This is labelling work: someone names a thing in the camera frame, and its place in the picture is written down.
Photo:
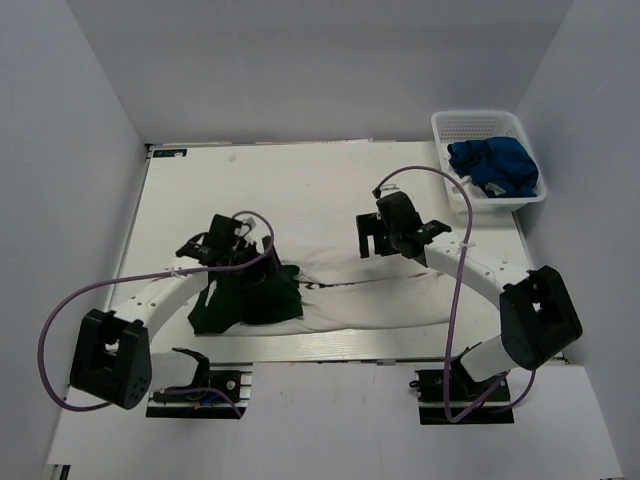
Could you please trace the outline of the white green raglan t-shirt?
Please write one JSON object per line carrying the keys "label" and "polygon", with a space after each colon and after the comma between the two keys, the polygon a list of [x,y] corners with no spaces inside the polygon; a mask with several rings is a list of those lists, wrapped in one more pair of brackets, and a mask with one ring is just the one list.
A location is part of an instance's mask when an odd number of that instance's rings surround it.
{"label": "white green raglan t-shirt", "polygon": [[399,254],[280,245],[262,261],[217,277],[188,315],[197,335],[283,336],[428,326],[449,320],[455,281]]}

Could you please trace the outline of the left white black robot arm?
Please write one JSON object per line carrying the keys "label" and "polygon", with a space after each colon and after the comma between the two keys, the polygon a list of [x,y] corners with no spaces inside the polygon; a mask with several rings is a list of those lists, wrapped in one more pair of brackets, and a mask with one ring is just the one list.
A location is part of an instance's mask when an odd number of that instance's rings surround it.
{"label": "left white black robot arm", "polygon": [[144,287],[120,305],[93,309],[81,321],[73,356],[70,386],[98,399],[97,409],[136,407],[151,390],[179,388],[199,399],[211,387],[211,374],[184,351],[154,354],[150,347],[161,328],[221,274],[243,273],[272,259],[274,234],[261,247],[248,235],[260,215],[241,211],[214,216],[208,231],[179,247],[160,272],[121,278]]}

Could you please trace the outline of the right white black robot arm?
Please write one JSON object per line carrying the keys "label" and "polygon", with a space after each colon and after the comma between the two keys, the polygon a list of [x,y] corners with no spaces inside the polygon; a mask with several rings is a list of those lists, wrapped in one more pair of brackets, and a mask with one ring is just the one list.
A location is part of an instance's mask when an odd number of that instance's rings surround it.
{"label": "right white black robot arm", "polygon": [[583,335],[583,327],[561,274],[549,267],[528,270],[502,261],[453,233],[438,221],[423,222],[403,192],[376,202],[375,213],[356,217],[359,251],[370,256],[400,254],[461,283],[499,312],[497,336],[468,349],[452,361],[451,384],[472,399],[488,380],[513,368],[534,371]]}

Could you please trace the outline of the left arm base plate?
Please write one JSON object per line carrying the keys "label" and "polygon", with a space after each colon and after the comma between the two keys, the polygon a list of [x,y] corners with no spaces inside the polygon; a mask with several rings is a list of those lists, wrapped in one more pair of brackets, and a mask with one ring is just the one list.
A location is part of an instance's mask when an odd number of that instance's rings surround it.
{"label": "left arm base plate", "polygon": [[249,404],[252,364],[218,364],[204,373],[194,393],[149,395],[145,416],[152,419],[239,420]]}

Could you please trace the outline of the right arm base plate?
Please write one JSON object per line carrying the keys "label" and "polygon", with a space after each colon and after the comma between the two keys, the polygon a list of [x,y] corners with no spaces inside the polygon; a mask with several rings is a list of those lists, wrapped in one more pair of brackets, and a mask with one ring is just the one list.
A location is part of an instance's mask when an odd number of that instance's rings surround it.
{"label": "right arm base plate", "polygon": [[[499,379],[491,377],[481,383],[465,380],[452,373],[450,380],[451,415],[459,415]],[[420,424],[423,426],[450,425],[444,410],[444,384],[442,370],[417,370],[409,382],[409,389],[417,395]],[[459,425],[513,424],[514,415],[507,406],[511,403],[508,383],[502,379],[499,386],[479,407],[459,422]]]}

